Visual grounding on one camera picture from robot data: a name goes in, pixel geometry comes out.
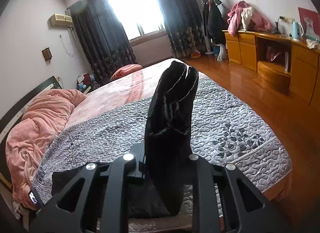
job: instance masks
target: bed frame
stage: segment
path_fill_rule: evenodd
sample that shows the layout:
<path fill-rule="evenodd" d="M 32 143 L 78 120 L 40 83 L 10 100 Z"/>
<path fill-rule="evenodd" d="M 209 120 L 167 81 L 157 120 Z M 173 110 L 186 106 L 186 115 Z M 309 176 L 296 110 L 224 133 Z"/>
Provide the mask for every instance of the bed frame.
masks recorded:
<path fill-rule="evenodd" d="M 21 121 L 24 112 L 36 96 L 44 90 L 54 88 L 62 89 L 56 78 L 52 76 L 20 99 L 0 120 L 0 183 L 11 192 L 11 175 L 5 157 L 5 143 L 8 133 Z"/>

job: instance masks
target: air conditioner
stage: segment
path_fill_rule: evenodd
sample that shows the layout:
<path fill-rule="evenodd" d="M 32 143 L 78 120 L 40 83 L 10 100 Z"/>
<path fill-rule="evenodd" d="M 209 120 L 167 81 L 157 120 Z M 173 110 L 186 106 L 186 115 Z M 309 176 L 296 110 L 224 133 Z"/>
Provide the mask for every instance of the air conditioner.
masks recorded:
<path fill-rule="evenodd" d="M 72 18 L 63 14 L 54 14 L 49 19 L 51 27 L 70 27 Z"/>

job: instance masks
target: quilted bedspread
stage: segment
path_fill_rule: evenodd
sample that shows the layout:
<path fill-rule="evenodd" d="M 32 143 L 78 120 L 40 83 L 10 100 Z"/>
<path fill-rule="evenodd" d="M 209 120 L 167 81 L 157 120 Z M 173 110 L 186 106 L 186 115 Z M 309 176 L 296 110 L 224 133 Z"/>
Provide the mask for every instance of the quilted bedspread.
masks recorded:
<path fill-rule="evenodd" d="M 44 154 L 32 182 L 44 203 L 52 197 L 53 172 L 77 168 L 86 162 L 111 162 L 141 142 L 151 98 L 123 105 L 60 133 Z M 234 163 L 262 192 L 292 170 L 289 155 L 271 128 L 251 107 L 210 78 L 199 80 L 191 133 L 194 153 L 211 164 Z M 217 188 L 216 195 L 222 216 Z M 191 217 L 192 186 L 186 186 L 177 217 L 130 219 L 129 232 L 188 227 Z"/>

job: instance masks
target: blue kettle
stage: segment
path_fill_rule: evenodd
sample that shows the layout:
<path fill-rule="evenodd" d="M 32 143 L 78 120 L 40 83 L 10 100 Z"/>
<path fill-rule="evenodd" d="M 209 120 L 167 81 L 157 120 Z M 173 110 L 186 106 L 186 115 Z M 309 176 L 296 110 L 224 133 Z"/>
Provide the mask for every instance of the blue kettle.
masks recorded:
<path fill-rule="evenodd" d="M 300 22 L 293 21 L 292 22 L 292 38 L 295 40 L 302 40 L 302 36 L 304 35 L 303 27 Z"/>

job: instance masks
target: metal screw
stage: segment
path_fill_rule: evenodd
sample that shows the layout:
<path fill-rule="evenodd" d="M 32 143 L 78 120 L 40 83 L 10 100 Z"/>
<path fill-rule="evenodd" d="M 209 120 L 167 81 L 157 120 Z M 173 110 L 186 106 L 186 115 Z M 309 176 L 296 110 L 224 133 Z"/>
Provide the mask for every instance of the metal screw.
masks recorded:
<path fill-rule="evenodd" d="M 232 163 L 227 163 L 227 164 L 226 164 L 226 168 L 227 168 L 228 170 L 230 170 L 230 171 L 233 171 L 233 170 L 236 169 L 236 166 L 235 166 L 234 164 L 232 164 Z"/>
<path fill-rule="evenodd" d="M 125 159 L 126 161 L 130 161 L 134 158 L 134 155 L 133 154 L 125 154 L 123 156 L 123 159 Z"/>
<path fill-rule="evenodd" d="M 86 169 L 89 170 L 89 171 L 92 171 L 94 170 L 95 168 L 97 167 L 97 165 L 95 163 L 89 163 L 86 165 Z"/>
<path fill-rule="evenodd" d="M 189 155 L 189 159 L 192 160 L 192 161 L 196 161 L 196 160 L 199 159 L 199 156 L 196 155 L 196 154 L 190 154 L 190 155 Z"/>

